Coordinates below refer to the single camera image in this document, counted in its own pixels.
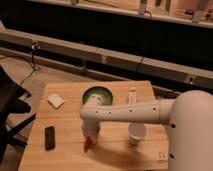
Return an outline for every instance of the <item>cable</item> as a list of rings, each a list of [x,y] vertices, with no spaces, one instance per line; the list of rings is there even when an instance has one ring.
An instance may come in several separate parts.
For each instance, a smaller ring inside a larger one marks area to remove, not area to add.
[[[41,67],[37,66],[36,63],[35,63],[34,51],[31,52],[32,62],[30,62],[29,60],[27,60],[23,56],[19,56],[19,55],[8,55],[8,56],[4,56],[4,57],[1,57],[0,60],[6,59],[6,58],[18,58],[18,59],[22,59],[22,60],[26,61],[28,63],[28,65],[32,68],[32,72],[20,82],[19,86],[22,86],[24,84],[24,82],[33,75],[34,72],[36,72],[38,70],[41,70]]]
[[[140,68],[143,60],[144,60],[144,57],[142,57],[141,60],[140,60],[140,62],[137,64],[136,69],[135,69],[136,72],[138,72],[138,70],[139,70],[139,68]]]
[[[152,18],[152,13],[151,13],[150,11],[147,11],[147,10],[146,10],[145,13],[149,14],[150,17]]]

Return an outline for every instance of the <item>floor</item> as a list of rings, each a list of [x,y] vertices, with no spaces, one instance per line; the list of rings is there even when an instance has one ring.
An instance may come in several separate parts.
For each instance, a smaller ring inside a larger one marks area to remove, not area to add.
[[[0,60],[0,65],[4,68],[6,73],[17,83],[20,83],[23,78],[27,77],[31,72],[31,67],[25,62],[17,59],[7,58]],[[36,112],[39,99],[42,95],[44,87],[49,82],[85,82],[85,81],[94,81],[93,79],[86,78],[83,76],[62,72],[48,67],[41,66],[41,70],[36,71],[32,77],[27,79],[23,87],[30,91],[32,96],[27,98],[25,101],[28,102],[31,106],[31,112],[28,114],[11,114],[8,123],[13,126],[21,122],[25,118],[29,117]],[[20,134],[24,137],[28,137],[31,129],[31,125],[27,126]],[[3,162],[0,165],[0,171],[16,171],[23,154],[22,148],[13,148],[8,145],[6,154],[4,156]]]

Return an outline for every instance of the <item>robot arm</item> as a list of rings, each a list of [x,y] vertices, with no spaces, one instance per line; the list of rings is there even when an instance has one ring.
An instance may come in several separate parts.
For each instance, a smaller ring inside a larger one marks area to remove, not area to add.
[[[145,122],[166,124],[174,100],[153,100],[119,106],[84,105],[81,118],[96,122]]]

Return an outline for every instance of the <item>black object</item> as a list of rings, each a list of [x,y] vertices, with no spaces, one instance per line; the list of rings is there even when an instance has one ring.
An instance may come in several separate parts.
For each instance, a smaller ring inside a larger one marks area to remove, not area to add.
[[[55,148],[55,127],[45,128],[45,149],[52,150]]]
[[[205,26],[27,0],[1,0],[0,19],[9,29],[213,69],[213,29]]]
[[[155,6],[158,7],[161,4],[161,0],[155,0]]]
[[[0,66],[0,164],[7,144],[22,147],[25,147],[27,144],[14,136],[35,119],[35,114],[10,130],[6,127],[6,120],[10,113],[30,112],[31,107],[18,99],[25,92],[26,90],[13,82]]]

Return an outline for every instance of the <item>white cup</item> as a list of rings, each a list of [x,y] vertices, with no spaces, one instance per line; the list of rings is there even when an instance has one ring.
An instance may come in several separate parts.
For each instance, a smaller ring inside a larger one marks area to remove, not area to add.
[[[129,124],[129,141],[132,145],[137,145],[146,136],[146,127],[143,123]]]

